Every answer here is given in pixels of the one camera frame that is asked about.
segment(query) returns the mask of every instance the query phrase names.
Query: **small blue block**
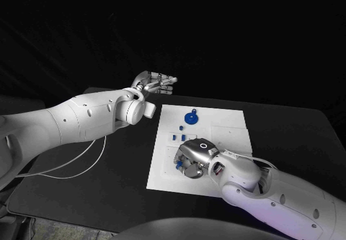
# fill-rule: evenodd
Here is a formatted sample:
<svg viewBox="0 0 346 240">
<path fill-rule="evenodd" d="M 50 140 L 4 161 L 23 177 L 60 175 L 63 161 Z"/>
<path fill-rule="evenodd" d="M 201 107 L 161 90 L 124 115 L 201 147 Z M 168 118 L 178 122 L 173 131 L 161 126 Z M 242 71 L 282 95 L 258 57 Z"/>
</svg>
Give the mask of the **small blue block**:
<svg viewBox="0 0 346 240">
<path fill-rule="evenodd" d="M 178 170 L 178 167 L 180 167 L 181 165 L 183 165 L 183 162 L 178 161 L 174 168 Z"/>
</svg>

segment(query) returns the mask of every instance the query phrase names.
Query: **white paper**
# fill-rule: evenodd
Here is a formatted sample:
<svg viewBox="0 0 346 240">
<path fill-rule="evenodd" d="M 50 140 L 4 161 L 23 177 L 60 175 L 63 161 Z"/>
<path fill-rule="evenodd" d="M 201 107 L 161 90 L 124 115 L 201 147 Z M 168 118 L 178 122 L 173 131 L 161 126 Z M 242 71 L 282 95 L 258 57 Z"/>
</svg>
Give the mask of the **white paper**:
<svg viewBox="0 0 346 240">
<path fill-rule="evenodd" d="M 188 125 L 184 122 L 184 115 L 190 113 L 193 109 L 196 109 L 197 123 Z M 217 133 L 225 130 L 225 128 L 229 128 L 226 130 L 232 133 L 227 133 L 229 135 L 220 134 L 217 138 Z M 173 141 L 173 134 L 175 134 L 177 142 Z M 181 134 L 190 139 L 204 138 L 216 146 L 220 142 L 220 144 L 225 144 L 223 146 L 232 146 L 227 150 L 246 153 L 246 155 L 250 156 L 252 148 L 243 112 L 239 110 L 193 106 L 161 106 L 145 188 L 219 198 L 220 193 L 217 186 L 214 186 L 207 175 L 203 175 L 199 179 L 190 179 L 175 169 L 173 159 L 178 146 L 183 143 Z"/>
</svg>

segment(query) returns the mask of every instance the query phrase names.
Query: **white cable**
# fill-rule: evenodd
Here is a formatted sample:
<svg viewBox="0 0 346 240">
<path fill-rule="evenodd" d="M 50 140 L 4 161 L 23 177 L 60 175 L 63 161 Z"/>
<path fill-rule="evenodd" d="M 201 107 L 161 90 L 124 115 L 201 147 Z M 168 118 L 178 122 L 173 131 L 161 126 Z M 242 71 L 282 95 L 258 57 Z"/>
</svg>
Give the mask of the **white cable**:
<svg viewBox="0 0 346 240">
<path fill-rule="evenodd" d="M 263 160 L 263 159 L 261 159 L 261 158 L 258 158 L 258 157 L 240 155 L 240 154 L 237 154 L 237 153 L 235 153 L 235 152 L 232 152 L 232 151 L 229 151 L 229 150 L 226 150 L 226 151 L 227 151 L 229 153 L 237 155 L 239 157 L 243 157 L 243 158 L 248 158 L 248 159 L 250 159 L 250 160 L 259 161 L 259 162 L 268 164 L 274 169 L 278 169 L 278 168 L 274 166 L 274 164 L 271 164 L 266 160 Z"/>
<path fill-rule="evenodd" d="M 89 144 L 89 146 L 88 146 L 88 148 L 85 149 L 85 151 L 83 151 L 69 162 L 66 162 L 64 164 L 62 164 L 60 166 L 57 166 L 57 167 L 54 167 L 54 168 L 52 168 L 52 169 L 49 169 L 49 170 L 44 170 L 44 171 L 40 171 L 40 172 L 36 172 L 36 173 L 23 173 L 23 174 L 17 175 L 15 178 L 30 177 L 30 176 L 34 176 L 34 175 L 39 175 L 39 174 L 44 174 L 44 173 L 47 173 L 47 172 L 50 172 L 50 171 L 53 171 L 53 170 L 64 167 L 67 164 L 70 164 L 70 163 L 85 154 L 85 152 L 89 150 L 93 142 L 95 142 L 95 140 L 93 140 L 92 143 Z"/>
<path fill-rule="evenodd" d="M 76 175 L 73 175 L 73 176 L 67 176 L 67 177 L 49 176 L 49 175 L 44 175 L 44 174 L 37 174 L 37 175 L 44 176 L 44 177 L 49 177 L 49 178 L 53 178 L 53 179 L 70 179 L 70 178 L 82 175 L 82 174 L 93 167 L 93 165 L 95 165 L 96 162 L 99 161 L 99 158 L 101 158 L 102 153 L 103 153 L 103 150 L 105 150 L 105 145 L 106 145 L 106 136 L 103 136 L 102 151 L 101 151 L 101 154 L 99 154 L 99 156 L 98 156 L 98 159 L 96 159 L 96 161 L 93 162 L 93 164 L 89 166 L 89 168 L 88 168 L 85 171 L 82 171 L 79 174 L 76 174 Z"/>
</svg>

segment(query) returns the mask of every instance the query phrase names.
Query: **black background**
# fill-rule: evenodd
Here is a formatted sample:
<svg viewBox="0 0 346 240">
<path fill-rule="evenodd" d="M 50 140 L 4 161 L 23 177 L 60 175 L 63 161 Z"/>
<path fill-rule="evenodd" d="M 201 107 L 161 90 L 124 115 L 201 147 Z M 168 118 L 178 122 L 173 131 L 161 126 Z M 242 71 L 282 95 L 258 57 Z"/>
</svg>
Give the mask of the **black background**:
<svg viewBox="0 0 346 240">
<path fill-rule="evenodd" d="M 344 134 L 343 6 L 115 1 L 5 3 L 0 94 L 47 107 L 152 71 L 173 94 L 318 109 Z"/>
</svg>

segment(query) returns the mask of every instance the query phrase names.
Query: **blue circular object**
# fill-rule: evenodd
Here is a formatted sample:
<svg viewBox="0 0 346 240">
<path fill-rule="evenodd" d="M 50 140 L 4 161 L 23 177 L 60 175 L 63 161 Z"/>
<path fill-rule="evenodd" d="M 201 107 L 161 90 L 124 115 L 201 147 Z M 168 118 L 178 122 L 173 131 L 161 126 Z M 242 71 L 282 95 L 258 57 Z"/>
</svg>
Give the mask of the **blue circular object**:
<svg viewBox="0 0 346 240">
<path fill-rule="evenodd" d="M 196 124 L 196 122 L 199 121 L 199 116 L 196 115 L 196 109 L 191 109 L 191 112 L 188 112 L 184 115 L 184 122 L 190 125 Z"/>
</svg>

